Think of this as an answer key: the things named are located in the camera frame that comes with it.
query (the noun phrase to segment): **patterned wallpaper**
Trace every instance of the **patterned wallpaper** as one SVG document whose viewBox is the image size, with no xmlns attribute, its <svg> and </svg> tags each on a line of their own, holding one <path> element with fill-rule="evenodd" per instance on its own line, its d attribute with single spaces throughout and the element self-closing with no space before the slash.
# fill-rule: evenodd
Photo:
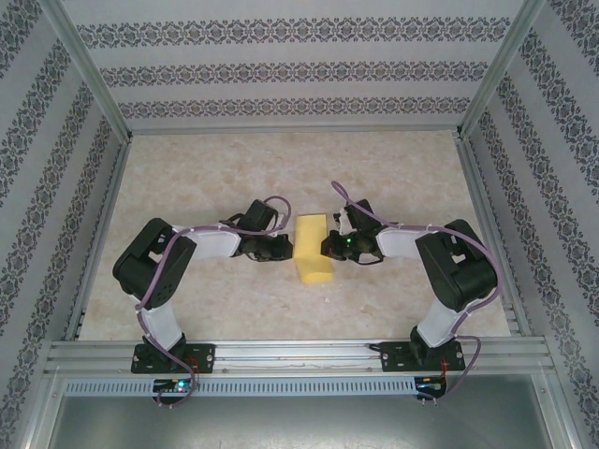
<svg viewBox="0 0 599 449">
<path fill-rule="evenodd" d="M 457 125 L 522 0 L 64 0 L 134 130 Z"/>
<path fill-rule="evenodd" d="M 599 14 L 547 1 L 471 135 L 533 331 L 599 447 Z"/>
<path fill-rule="evenodd" d="M 0 0 L 0 448 L 60 340 L 121 142 L 39 4 Z"/>
</svg>

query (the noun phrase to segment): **beige marble surface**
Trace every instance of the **beige marble surface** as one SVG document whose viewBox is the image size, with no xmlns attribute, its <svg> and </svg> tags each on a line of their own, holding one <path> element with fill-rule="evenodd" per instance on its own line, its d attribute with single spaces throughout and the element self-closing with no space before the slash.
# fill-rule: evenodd
<svg viewBox="0 0 599 449">
<path fill-rule="evenodd" d="M 213 224 L 270 195 L 287 197 L 294 214 L 333 213 L 343 205 L 333 179 L 389 220 L 463 218 L 477 229 L 448 131 L 135 137 L 80 338 L 140 339 L 133 303 L 111 268 L 151 218 Z M 434 298 L 420 261 L 333 261 L 333 269 L 332 283 L 307 285 L 292 260 L 196 261 L 173 307 L 193 340 L 401 338 Z M 509 335 L 500 301 L 477 311 L 462 332 Z"/>
</svg>

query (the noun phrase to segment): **yellow sponge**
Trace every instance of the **yellow sponge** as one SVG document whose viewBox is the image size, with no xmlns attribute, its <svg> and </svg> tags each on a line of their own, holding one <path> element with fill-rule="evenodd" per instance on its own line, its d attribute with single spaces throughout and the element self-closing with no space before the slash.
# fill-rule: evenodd
<svg viewBox="0 0 599 449">
<path fill-rule="evenodd" d="M 302 282 L 324 283 L 333 280 L 330 259 L 320 254 L 320 245 L 326 237 L 327 215 L 300 215 L 296 219 L 293 260 Z"/>
</svg>

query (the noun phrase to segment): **ventilation grille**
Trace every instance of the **ventilation grille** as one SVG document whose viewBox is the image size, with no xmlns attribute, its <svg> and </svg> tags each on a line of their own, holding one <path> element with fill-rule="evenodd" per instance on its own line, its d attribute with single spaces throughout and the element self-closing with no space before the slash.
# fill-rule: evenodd
<svg viewBox="0 0 599 449">
<path fill-rule="evenodd" d="M 69 397 L 150 396 L 153 381 L 86 379 L 71 380 Z M 203 397 L 294 397 L 294 396 L 383 396 L 414 395 L 413 377 L 357 377 L 324 379 L 200 379 L 194 396 Z M 165 396 L 182 396 L 166 390 Z"/>
</svg>

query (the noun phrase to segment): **black bracket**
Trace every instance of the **black bracket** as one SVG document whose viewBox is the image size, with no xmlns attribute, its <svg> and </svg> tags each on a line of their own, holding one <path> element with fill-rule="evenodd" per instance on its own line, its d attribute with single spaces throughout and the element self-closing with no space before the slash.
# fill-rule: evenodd
<svg viewBox="0 0 599 449">
<path fill-rule="evenodd" d="M 447 371 L 464 371 L 461 345 L 458 341 L 450 341 L 444 345 L 444 350 L 432 354 L 419 364 L 410 349 L 410 341 L 385 341 L 371 344 L 369 348 L 381 354 L 383 372 L 414 372 L 441 371 L 446 364 Z"/>
<path fill-rule="evenodd" d="M 211 374 L 214 367 L 216 346 L 204 343 L 186 343 L 177 357 L 197 374 Z M 180 365 L 164 357 L 151 344 L 142 343 L 135 347 L 131 362 L 133 374 L 186 374 Z"/>
</svg>

